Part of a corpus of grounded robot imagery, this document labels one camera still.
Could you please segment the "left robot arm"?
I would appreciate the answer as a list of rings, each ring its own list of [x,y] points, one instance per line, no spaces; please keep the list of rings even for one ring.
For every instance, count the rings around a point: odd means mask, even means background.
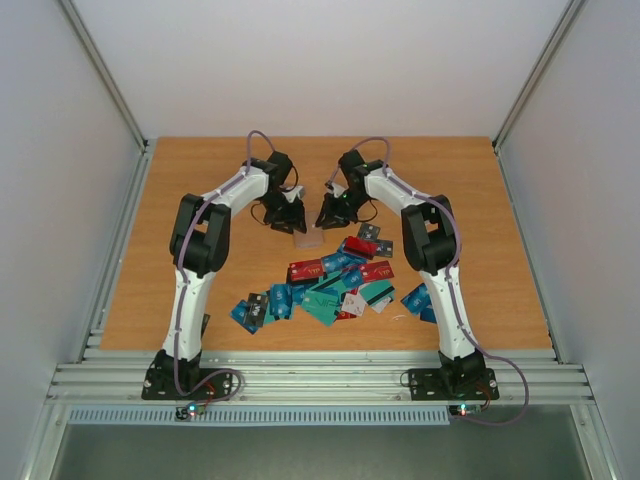
[[[205,383],[199,369],[205,307],[216,274],[229,255],[233,217],[257,201],[265,208],[264,222],[271,229],[287,234],[307,232],[302,187],[285,185],[294,170],[287,154],[272,151],[265,160],[249,158],[219,187],[181,199],[169,244],[175,298],[154,368],[171,394],[189,398]]]

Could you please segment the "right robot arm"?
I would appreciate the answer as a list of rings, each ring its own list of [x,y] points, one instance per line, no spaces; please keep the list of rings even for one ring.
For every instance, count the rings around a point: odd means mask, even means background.
[[[338,160],[347,187],[333,180],[315,225],[323,230],[344,228],[358,220],[360,208],[377,200],[401,219],[403,251],[411,268],[421,275],[427,287],[439,331],[437,385],[447,399],[463,396],[477,382],[475,370],[463,359],[475,348],[458,333],[462,324],[455,306],[456,287],[451,275],[460,255],[459,232],[446,197],[431,196],[401,180],[382,160],[367,162],[357,149]]]

